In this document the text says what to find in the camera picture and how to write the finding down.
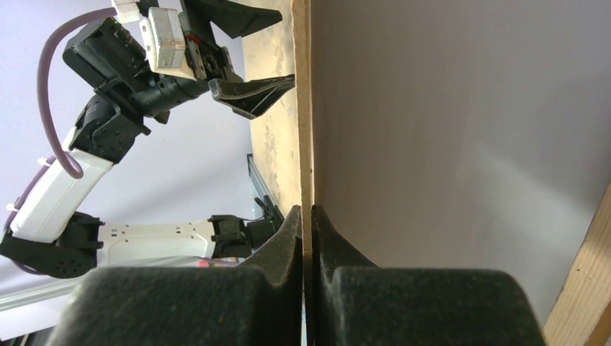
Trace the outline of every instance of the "wooden frame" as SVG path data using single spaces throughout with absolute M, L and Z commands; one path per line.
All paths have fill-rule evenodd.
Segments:
M 611 185 L 594 214 L 543 334 L 549 345 L 604 345 L 611 335 Z

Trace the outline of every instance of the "wooden panel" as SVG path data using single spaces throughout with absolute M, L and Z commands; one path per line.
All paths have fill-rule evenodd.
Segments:
M 242 40 L 248 80 L 286 74 L 295 74 L 296 78 L 294 90 L 266 115 L 251 121 L 253 157 L 282 213 L 288 213 L 293 205 L 308 206 L 302 210 L 302 219 L 304 230 L 309 230 L 313 186 L 310 1 L 241 0 L 241 3 L 282 12 L 281 23 Z
M 290 0 L 240 0 L 248 6 L 276 9 L 283 21 L 245 37 L 246 79 L 263 79 L 295 73 Z M 254 162 L 286 215 L 300 205 L 298 117 L 295 90 L 288 92 L 267 113 L 251 121 Z
M 603 345 L 611 335 L 611 185 L 543 334 L 549 345 Z

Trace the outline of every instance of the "white wall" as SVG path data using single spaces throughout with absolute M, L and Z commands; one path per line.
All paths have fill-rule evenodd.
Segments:
M 38 169 L 36 159 L 51 154 L 35 91 L 37 60 L 46 37 L 70 18 L 109 5 L 110 0 L 0 1 L 0 202 L 13 202 Z M 179 8 L 178 1 L 161 1 L 161 5 Z M 139 38 L 137 27 L 128 28 Z M 217 37 L 229 47 L 234 67 L 243 76 L 240 41 Z M 64 65 L 63 46 L 50 74 L 51 110 L 61 138 L 93 95 L 92 88 Z M 137 138 L 80 211 L 104 221 L 132 223 L 197 220 L 213 213 L 252 216 L 247 119 L 205 94 L 175 108 L 168 125 L 154 120 L 147 125 L 152 134 Z M 0 258 L 0 295 L 48 280 L 30 277 Z M 0 337 L 5 338 L 2 329 Z
M 316 202 L 380 265 L 507 271 L 544 322 L 611 178 L 611 3 L 312 12 Z

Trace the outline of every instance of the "plywood edge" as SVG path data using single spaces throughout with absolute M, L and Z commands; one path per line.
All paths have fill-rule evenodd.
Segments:
M 313 311 L 312 287 L 312 83 L 311 83 L 311 28 L 310 0 L 293 0 L 293 42 L 295 53 L 295 88 L 297 89 L 297 124 L 301 188 L 301 226 L 303 244 L 303 284 L 305 289 L 305 317 L 311 321 Z M 313 345 L 313 324 L 307 323 L 308 344 Z
M 312 86 L 310 49 L 310 0 L 293 0 L 293 41 L 295 43 L 295 87 L 303 229 L 311 229 L 312 206 Z M 311 254 L 311 239 L 304 239 L 304 252 Z
M 543 334 L 549 345 L 603 345 L 611 335 L 611 185 L 568 272 Z

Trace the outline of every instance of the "robotic arm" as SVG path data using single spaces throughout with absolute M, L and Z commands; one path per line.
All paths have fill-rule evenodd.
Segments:
M 92 22 L 68 41 L 64 61 L 95 95 L 63 142 L 83 177 L 55 161 L 5 229 L 0 254 L 55 278 L 73 278 L 96 266 L 159 257 L 246 256 L 273 234 L 268 220 L 244 225 L 235 216 L 178 225 L 107 225 L 76 212 L 93 186 L 118 164 L 143 133 L 145 117 L 167 123 L 170 109 L 211 91 L 213 99 L 248 119 L 262 115 L 294 76 L 244 82 L 211 22 L 230 37 L 246 36 L 282 20 L 278 11 L 226 0 L 182 0 L 183 12 L 157 1 L 115 0 L 120 21 L 143 15 L 145 48 L 114 18 Z

